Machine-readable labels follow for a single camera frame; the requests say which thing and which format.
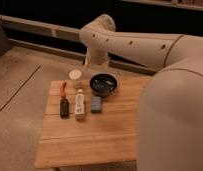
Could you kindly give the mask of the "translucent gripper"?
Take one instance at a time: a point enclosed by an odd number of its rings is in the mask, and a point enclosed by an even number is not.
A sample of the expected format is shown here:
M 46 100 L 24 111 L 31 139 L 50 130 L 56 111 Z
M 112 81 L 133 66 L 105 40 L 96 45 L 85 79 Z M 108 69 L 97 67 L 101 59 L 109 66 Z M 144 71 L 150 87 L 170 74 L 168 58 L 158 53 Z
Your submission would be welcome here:
M 83 61 L 83 74 L 86 78 L 90 78 L 96 74 L 109 73 L 110 70 L 101 65 L 92 65 L 88 58 Z

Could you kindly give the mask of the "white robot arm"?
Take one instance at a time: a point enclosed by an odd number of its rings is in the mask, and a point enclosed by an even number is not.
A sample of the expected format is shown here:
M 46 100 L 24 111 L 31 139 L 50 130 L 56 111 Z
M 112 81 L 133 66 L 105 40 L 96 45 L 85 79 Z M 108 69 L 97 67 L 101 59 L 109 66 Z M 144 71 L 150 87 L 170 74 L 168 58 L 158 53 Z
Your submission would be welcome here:
M 203 37 L 118 32 L 103 14 L 81 28 L 87 61 L 109 52 L 156 71 L 137 109 L 138 171 L 203 171 Z

